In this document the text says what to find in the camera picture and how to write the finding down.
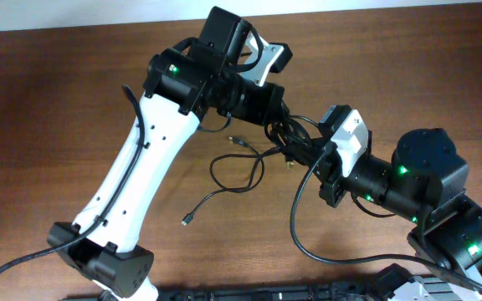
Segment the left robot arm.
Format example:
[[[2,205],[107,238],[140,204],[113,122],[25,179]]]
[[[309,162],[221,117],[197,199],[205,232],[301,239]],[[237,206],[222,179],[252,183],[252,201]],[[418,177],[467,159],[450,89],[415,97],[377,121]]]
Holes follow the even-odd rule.
[[[196,38],[152,57],[136,120],[99,190],[72,222],[56,222],[48,242],[59,256],[116,300],[154,300],[153,253],[138,245],[151,201],[182,146],[209,109],[263,125],[283,89],[267,81],[290,61],[251,23],[213,8]]]

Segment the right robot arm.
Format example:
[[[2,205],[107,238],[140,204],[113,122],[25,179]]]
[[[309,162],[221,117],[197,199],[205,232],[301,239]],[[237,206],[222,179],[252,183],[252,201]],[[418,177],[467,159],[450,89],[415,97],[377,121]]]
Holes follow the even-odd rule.
[[[482,298],[482,207],[467,196],[469,165],[443,129],[409,131],[389,162],[364,150],[348,176],[344,168],[335,151],[315,168],[328,205],[349,192],[414,223],[408,243],[415,257]]]

